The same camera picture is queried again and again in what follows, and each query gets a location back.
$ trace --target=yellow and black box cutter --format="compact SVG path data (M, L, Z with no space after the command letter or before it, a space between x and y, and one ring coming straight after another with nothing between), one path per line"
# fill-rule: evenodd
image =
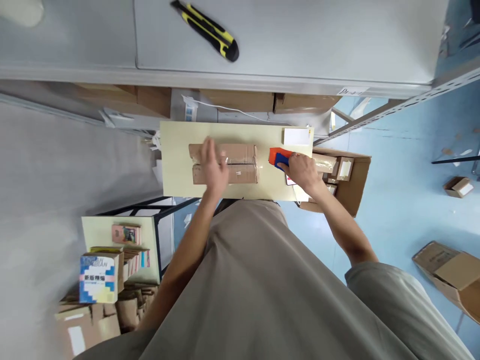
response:
M237 42L223 27L189 3L183 5L179 0L175 0L170 5L177 9L183 20L212 44L225 59L234 62L239 58Z

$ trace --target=light yellow tabletop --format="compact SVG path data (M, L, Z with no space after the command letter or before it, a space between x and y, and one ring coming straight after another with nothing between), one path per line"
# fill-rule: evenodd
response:
M140 247L150 250L150 267L140 268L128 281L160 284L157 239L152 216L82 216L81 223L87 252L94 246L122 246L112 241L112 225L140 226Z
M309 145L286 146L282 144L285 128L295 126L160 121L163 194L202 197L206 186L193 183L194 163L189 144L201 144L210 136L217 144L254 144L257 147L258 183L229 184L223 198L308 201L309 196L298 185L287 185L285 174L269 164L269 154L270 148L283 148L312 156L314 129L311 128Z

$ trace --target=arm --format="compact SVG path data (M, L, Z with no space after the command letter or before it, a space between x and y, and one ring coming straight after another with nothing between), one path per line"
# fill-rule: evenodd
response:
M350 259L351 265L366 261L378 262L363 231L317 174L315 161L306 155L293 153L288 163L289 167L278 165L320 206L333 237Z
M229 181L225 155L220 165L215 142L207 137L201 148L201 167L205 173L206 191L191 219L190 226L175 251L163 276L158 294L137 330L158 329L202 262L215 208Z

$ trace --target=red tape dispenser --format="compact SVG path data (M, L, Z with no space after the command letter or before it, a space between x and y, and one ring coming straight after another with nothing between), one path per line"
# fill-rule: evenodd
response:
M277 169L283 171L281 167L278 167L278 163L282 163L285 165L289 165L290 155L292 155L293 151L282 149L281 147L271 147L270 148L270 155L268 156L268 162L272 164Z

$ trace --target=person's right hand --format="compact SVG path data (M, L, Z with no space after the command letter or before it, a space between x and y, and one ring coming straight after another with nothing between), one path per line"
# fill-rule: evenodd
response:
M313 194L324 184L317 173L315 160L307 155L294 152L288 160L289 166L283 163L277 165L312 198Z
M209 136L200 149L200 164L205 174L206 194L220 199L229 184L229 168L225 153L221 153L220 159L217 159L215 141Z

